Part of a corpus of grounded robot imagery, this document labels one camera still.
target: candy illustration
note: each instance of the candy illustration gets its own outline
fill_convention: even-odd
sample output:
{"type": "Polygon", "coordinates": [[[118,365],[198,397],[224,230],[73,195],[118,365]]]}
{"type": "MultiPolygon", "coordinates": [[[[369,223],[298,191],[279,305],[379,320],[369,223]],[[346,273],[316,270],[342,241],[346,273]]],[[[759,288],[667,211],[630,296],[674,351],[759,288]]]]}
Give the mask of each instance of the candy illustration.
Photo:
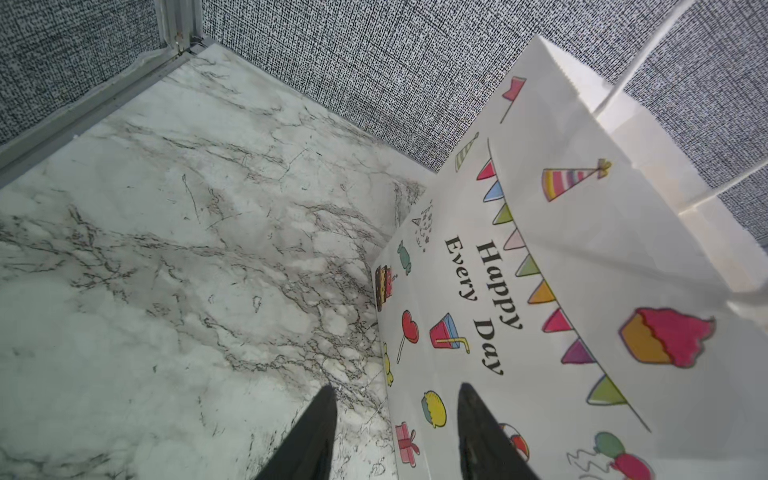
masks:
{"type": "Polygon", "coordinates": [[[424,393],[422,398],[422,410],[424,411],[424,418],[432,425],[433,428],[445,426],[445,405],[443,405],[440,395],[429,390],[424,393]]]}
{"type": "Polygon", "coordinates": [[[714,319],[700,319],[671,308],[638,308],[619,335],[638,362],[687,369],[694,366],[704,350],[703,341],[714,332],[714,319]]]}
{"type": "Polygon", "coordinates": [[[419,341],[419,326],[413,321],[411,313],[408,310],[402,313],[402,340],[400,340],[400,349],[397,351],[397,363],[400,363],[402,346],[406,343],[406,339],[408,339],[410,343],[419,341]]]}
{"type": "Polygon", "coordinates": [[[400,240],[400,245],[397,247],[397,254],[400,255],[400,264],[406,271],[406,275],[408,275],[411,273],[411,256],[408,255],[408,250],[402,245],[402,240],[400,240]]]}
{"type": "Polygon", "coordinates": [[[469,343],[463,336],[458,336],[450,313],[446,313],[435,326],[429,329],[429,339],[436,349],[457,349],[464,344],[464,348],[469,353],[469,343]]]}

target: yellow illustration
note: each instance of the yellow illustration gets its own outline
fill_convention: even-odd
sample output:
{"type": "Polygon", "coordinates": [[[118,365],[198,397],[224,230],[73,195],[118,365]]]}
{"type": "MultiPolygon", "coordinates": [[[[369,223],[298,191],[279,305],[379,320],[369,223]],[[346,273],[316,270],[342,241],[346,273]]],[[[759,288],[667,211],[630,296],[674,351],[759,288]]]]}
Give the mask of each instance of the yellow illustration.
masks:
{"type": "Polygon", "coordinates": [[[392,367],[389,365],[389,355],[386,354],[386,343],[384,343],[384,374],[386,375],[386,385],[392,386],[395,377],[392,376],[392,367]]]}
{"type": "Polygon", "coordinates": [[[429,390],[424,394],[422,398],[422,410],[424,410],[424,416],[432,425],[433,428],[445,426],[445,405],[442,404],[440,395],[429,390]]]}

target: bunting flag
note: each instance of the bunting flag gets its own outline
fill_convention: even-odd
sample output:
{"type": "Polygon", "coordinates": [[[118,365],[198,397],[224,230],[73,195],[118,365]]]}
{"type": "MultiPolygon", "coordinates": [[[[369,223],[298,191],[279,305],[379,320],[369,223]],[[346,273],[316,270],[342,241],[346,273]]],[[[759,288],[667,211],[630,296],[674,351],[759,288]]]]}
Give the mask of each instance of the bunting flag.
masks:
{"type": "Polygon", "coordinates": [[[604,375],[603,378],[597,382],[592,391],[589,392],[587,397],[587,403],[590,405],[626,405],[627,399],[621,395],[616,385],[608,378],[608,375],[604,375]]]}
{"type": "Polygon", "coordinates": [[[518,95],[520,94],[520,90],[522,90],[523,85],[525,84],[525,79],[521,77],[512,77],[512,82],[509,87],[509,90],[504,92],[502,94],[502,97],[509,100],[509,106],[507,107],[507,111],[504,112],[504,116],[502,117],[502,121],[499,123],[504,122],[504,119],[507,117],[507,114],[509,113],[509,109],[512,108],[512,104],[515,103],[515,100],[517,99],[518,95]]]}
{"type": "Polygon", "coordinates": [[[536,265],[536,262],[533,260],[533,257],[531,257],[531,254],[529,253],[528,256],[523,260],[523,263],[520,265],[520,268],[518,268],[517,273],[515,276],[528,276],[528,275],[535,275],[536,273],[541,273],[538,269],[538,266],[536,265]]]}
{"type": "Polygon", "coordinates": [[[558,308],[557,310],[552,313],[546,322],[544,322],[544,326],[541,328],[544,333],[553,333],[553,332],[566,332],[568,330],[573,330],[574,327],[571,326],[571,324],[568,322],[568,319],[565,318],[565,313],[563,313],[562,308],[558,308]]]}
{"type": "Polygon", "coordinates": [[[496,176],[496,169],[493,168],[493,159],[489,158],[487,162],[485,162],[485,166],[480,170],[480,174],[478,174],[478,180],[485,180],[486,178],[491,178],[496,176]]]}
{"type": "Polygon", "coordinates": [[[502,209],[499,210],[498,213],[496,214],[496,218],[493,219],[493,224],[501,225],[502,223],[507,223],[511,221],[512,221],[512,213],[509,211],[509,207],[505,202],[502,209]]]}
{"type": "MultiPolygon", "coordinates": [[[[504,94],[505,98],[507,97],[507,94],[513,95],[514,97],[517,96],[517,93],[520,92],[520,89],[522,88],[522,83],[525,82],[525,79],[519,79],[521,80],[521,83],[518,85],[517,90],[515,89],[515,78],[513,78],[513,88],[510,89],[510,91],[506,92],[504,94]]],[[[464,158],[466,157],[467,153],[469,152],[469,148],[472,146],[472,142],[477,139],[478,135],[476,134],[472,140],[466,144],[456,155],[456,170],[458,171],[459,167],[461,166],[461,163],[463,162],[464,158]]],[[[490,156],[490,144],[488,144],[488,155],[490,156]]],[[[595,169],[563,169],[563,170],[555,170],[555,169],[545,169],[544,173],[541,177],[541,183],[542,187],[544,188],[544,194],[547,197],[547,201],[553,201],[555,198],[562,195],[564,192],[566,192],[568,189],[572,188],[574,185],[582,182],[587,177],[597,173],[598,179],[603,178],[607,175],[608,169],[611,167],[611,162],[606,161],[605,159],[600,159],[598,161],[598,167],[595,169]]],[[[489,158],[488,161],[485,163],[485,166],[480,170],[480,173],[477,176],[477,180],[485,180],[487,178],[495,177],[496,176],[496,170],[493,165],[493,158],[489,158]]],[[[504,199],[504,192],[502,191],[502,186],[499,183],[498,180],[493,183],[490,190],[485,194],[483,197],[483,202],[489,202],[493,200],[500,200],[504,199]]],[[[502,223],[511,222],[514,219],[512,218],[512,213],[509,210],[509,206],[507,205],[506,201],[504,202],[504,206],[498,211],[496,214],[496,217],[493,219],[494,225],[500,225],[502,223]]],[[[520,230],[516,227],[515,230],[511,233],[509,238],[504,244],[504,250],[516,250],[519,248],[526,247],[525,242],[523,241],[523,237],[520,233],[520,230]]],[[[515,273],[515,276],[521,277],[521,276],[530,276],[530,275],[542,275],[541,271],[538,268],[538,265],[536,264],[536,261],[534,260],[533,256],[531,255],[531,252],[528,251],[528,255],[525,257],[523,262],[520,264],[520,267],[518,268],[518,271],[515,273]]],[[[533,294],[531,294],[531,297],[528,298],[528,303],[530,304],[539,304],[539,303],[549,303],[549,302],[556,302],[557,299],[554,297],[554,294],[552,293],[552,290],[549,286],[549,283],[547,283],[547,280],[542,278],[541,282],[536,287],[536,290],[534,290],[533,294]]],[[[565,312],[558,304],[558,308],[549,316],[546,322],[544,322],[544,325],[542,326],[541,330],[544,333],[555,333],[555,332],[566,332],[573,330],[578,335],[578,332],[576,329],[571,325],[571,322],[568,321],[568,318],[565,316],[565,312]]],[[[440,345],[441,348],[448,348],[447,346],[440,345]]],[[[450,344],[451,348],[458,348],[458,344],[450,344]]],[[[608,375],[605,373],[605,370],[600,366],[598,361],[592,356],[589,349],[587,348],[586,344],[584,343],[584,340],[581,339],[580,336],[576,338],[576,340],[571,344],[571,346],[568,347],[568,350],[565,351],[565,354],[560,359],[560,362],[564,365],[588,365],[590,363],[597,363],[597,365],[600,367],[600,369],[603,372],[603,376],[601,379],[592,387],[592,390],[589,392],[589,395],[587,396],[587,404],[589,405],[596,405],[596,406],[611,406],[611,405],[628,405],[629,403],[627,399],[624,398],[624,396],[621,394],[619,389],[616,387],[616,385],[613,383],[613,381],[608,377],[608,375]]],[[[637,416],[637,418],[640,420],[640,422],[643,424],[643,426],[650,432],[650,429],[648,428],[648,425],[645,423],[645,421],[637,414],[637,412],[632,409],[633,413],[637,416]]]]}
{"type": "Polygon", "coordinates": [[[472,144],[475,143],[475,140],[478,139],[478,136],[480,135],[480,132],[477,132],[474,137],[456,154],[456,171],[458,172],[458,169],[462,167],[462,164],[464,163],[464,159],[467,158],[467,154],[469,154],[469,149],[472,148],[472,144]]]}
{"type": "Polygon", "coordinates": [[[593,174],[598,174],[598,179],[604,178],[609,168],[611,162],[604,158],[598,160],[597,168],[545,168],[541,172],[541,188],[547,202],[551,202],[593,174]]]}
{"type": "Polygon", "coordinates": [[[531,295],[531,298],[528,299],[528,303],[536,304],[536,303],[547,303],[547,302],[554,302],[556,299],[554,297],[554,294],[552,293],[552,290],[549,288],[549,283],[547,283],[547,280],[542,280],[541,283],[538,284],[536,287],[536,290],[533,292],[533,295],[531,295]]]}
{"type": "Polygon", "coordinates": [[[560,363],[578,363],[583,365],[585,363],[596,362],[581,338],[577,338],[576,341],[568,347],[568,350],[565,351],[565,355],[563,355],[560,363]]]}
{"type": "Polygon", "coordinates": [[[498,200],[499,198],[504,198],[504,193],[502,192],[502,185],[496,180],[496,183],[493,184],[491,190],[488,190],[488,193],[485,194],[485,198],[483,198],[482,201],[490,202],[498,200]]]}
{"type": "Polygon", "coordinates": [[[515,250],[522,247],[525,247],[525,242],[520,234],[520,230],[515,228],[515,231],[507,239],[507,243],[504,244],[504,250],[515,250]]]}

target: lollipop illustration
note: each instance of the lollipop illustration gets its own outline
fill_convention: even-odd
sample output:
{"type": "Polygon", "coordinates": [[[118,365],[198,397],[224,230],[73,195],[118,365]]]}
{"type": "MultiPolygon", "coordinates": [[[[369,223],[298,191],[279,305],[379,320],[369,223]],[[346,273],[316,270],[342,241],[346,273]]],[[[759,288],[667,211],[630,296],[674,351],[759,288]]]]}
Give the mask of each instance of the lollipop illustration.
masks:
{"type": "Polygon", "coordinates": [[[402,313],[402,340],[400,340],[400,349],[397,351],[397,363],[400,363],[402,346],[405,345],[406,339],[408,339],[410,343],[419,341],[419,326],[413,321],[411,313],[408,310],[402,313]]]}

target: white marble surface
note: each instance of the white marble surface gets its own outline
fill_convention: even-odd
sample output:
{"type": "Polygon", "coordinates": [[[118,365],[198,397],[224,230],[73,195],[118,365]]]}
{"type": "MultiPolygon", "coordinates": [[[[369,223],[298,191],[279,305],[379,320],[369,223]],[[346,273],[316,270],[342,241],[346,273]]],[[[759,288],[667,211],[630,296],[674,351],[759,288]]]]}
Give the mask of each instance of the white marble surface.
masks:
{"type": "Polygon", "coordinates": [[[326,382],[394,478],[366,265],[432,177],[213,46],[0,190],[0,478],[252,478],[326,382]]]}

